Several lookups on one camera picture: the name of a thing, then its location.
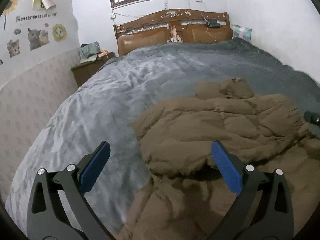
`sunflower sticker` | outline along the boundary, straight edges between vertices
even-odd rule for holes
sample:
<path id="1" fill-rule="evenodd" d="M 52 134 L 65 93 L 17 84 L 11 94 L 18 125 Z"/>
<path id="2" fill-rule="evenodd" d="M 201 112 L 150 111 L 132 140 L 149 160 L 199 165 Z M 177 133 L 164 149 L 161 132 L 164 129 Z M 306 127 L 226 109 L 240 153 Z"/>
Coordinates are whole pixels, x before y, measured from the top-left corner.
<path id="1" fill-rule="evenodd" d="M 10 0 L 9 3 L 7 4 L 7 6 L 5 7 L 2 15 L 4 15 L 4 30 L 5 30 L 5 23 L 7 21 L 7 14 L 9 12 L 12 12 L 15 10 L 16 6 L 18 4 L 18 0 Z"/>
<path id="2" fill-rule="evenodd" d="M 52 35 L 55 41 L 63 41 L 67 37 L 67 31 L 66 28 L 60 24 L 57 23 L 53 28 L 52 28 Z"/>

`bed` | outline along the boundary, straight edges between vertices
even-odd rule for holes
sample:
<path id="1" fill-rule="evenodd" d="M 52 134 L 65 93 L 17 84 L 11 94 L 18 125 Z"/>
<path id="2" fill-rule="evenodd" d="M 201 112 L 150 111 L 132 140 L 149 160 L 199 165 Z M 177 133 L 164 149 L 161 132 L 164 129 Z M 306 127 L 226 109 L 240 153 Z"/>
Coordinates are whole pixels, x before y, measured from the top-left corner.
<path id="1" fill-rule="evenodd" d="M 208 19 L 221 17 L 221 28 L 207 28 Z M 244 40 L 231 40 L 229 25 L 227 13 L 177 9 L 115 26 L 119 55 L 125 56 L 109 60 L 61 104 L 16 171 L 5 208 L 19 228 L 26 233 L 37 170 L 59 171 L 78 163 L 105 140 L 111 157 L 85 197 L 106 228 L 117 234 L 135 193 L 148 180 L 131 122 L 161 99 L 193 96 L 197 81 L 244 77 L 254 93 L 282 93 L 301 113 L 320 108 L 319 87 L 312 78 Z M 310 129 L 320 136 L 317 127 Z M 79 229 L 68 201 L 63 194 L 61 198 L 72 226 Z M 315 208 L 310 206 L 306 216 Z"/>

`blue gripper pad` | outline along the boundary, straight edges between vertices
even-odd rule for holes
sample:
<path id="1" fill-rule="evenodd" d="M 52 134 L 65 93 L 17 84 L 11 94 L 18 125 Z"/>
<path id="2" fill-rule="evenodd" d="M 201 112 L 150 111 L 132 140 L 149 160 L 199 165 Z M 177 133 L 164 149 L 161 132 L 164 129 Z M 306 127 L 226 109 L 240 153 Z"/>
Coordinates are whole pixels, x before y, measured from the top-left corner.
<path id="1" fill-rule="evenodd" d="M 110 157 L 110 144 L 104 142 L 94 153 L 93 157 L 81 172 L 79 177 L 79 191 L 86 193 L 92 190 L 103 167 L 106 165 Z"/>
<path id="2" fill-rule="evenodd" d="M 231 192 L 238 195 L 242 191 L 242 176 L 229 159 L 228 153 L 218 141 L 214 141 L 211 146 L 211 156 L 215 161 L 224 181 Z"/>

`green bag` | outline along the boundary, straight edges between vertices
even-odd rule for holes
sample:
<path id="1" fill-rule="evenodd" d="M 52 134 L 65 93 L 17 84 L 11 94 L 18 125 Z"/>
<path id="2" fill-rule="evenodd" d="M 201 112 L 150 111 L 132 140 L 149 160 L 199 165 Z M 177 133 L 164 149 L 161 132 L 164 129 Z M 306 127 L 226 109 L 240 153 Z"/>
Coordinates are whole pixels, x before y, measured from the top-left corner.
<path id="1" fill-rule="evenodd" d="M 90 44 L 82 44 L 81 48 L 78 51 L 81 60 L 99 54 L 100 52 L 100 45 L 97 41 Z"/>

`brown comforter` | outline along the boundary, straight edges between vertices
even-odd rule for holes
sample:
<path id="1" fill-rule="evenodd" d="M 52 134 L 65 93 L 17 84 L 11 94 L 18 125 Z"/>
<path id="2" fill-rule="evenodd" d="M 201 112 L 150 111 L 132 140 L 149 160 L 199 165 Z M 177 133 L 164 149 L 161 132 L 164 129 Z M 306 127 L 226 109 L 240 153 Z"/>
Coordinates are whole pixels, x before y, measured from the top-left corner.
<path id="1" fill-rule="evenodd" d="M 195 97 L 159 102 L 133 128 L 150 180 L 118 239 L 205 239 L 212 232 L 236 198 L 211 158 L 215 140 L 260 171 L 284 171 L 295 233 L 319 203 L 320 140 L 284 95 L 255 96 L 243 79 L 199 83 Z"/>

